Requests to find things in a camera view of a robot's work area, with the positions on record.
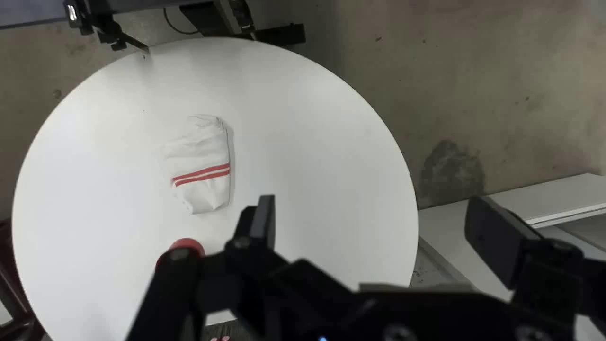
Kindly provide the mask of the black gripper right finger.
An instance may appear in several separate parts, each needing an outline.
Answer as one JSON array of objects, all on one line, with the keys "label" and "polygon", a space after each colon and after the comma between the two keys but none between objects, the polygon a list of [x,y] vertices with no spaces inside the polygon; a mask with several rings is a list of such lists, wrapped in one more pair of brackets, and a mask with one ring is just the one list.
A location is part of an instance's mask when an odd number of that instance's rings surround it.
[{"label": "black gripper right finger", "polygon": [[570,243],[543,237],[490,198],[468,201],[464,237],[517,298],[577,298],[581,292],[581,279],[572,264],[583,252]]}]

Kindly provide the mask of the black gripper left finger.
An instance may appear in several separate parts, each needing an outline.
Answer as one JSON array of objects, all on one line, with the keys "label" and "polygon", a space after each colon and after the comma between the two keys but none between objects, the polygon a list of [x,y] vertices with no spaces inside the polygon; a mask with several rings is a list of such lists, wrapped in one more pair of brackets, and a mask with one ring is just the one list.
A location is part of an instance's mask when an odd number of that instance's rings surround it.
[{"label": "black gripper left finger", "polygon": [[272,196],[261,196],[255,205],[240,213],[225,252],[250,262],[267,262],[274,256],[276,205]]}]

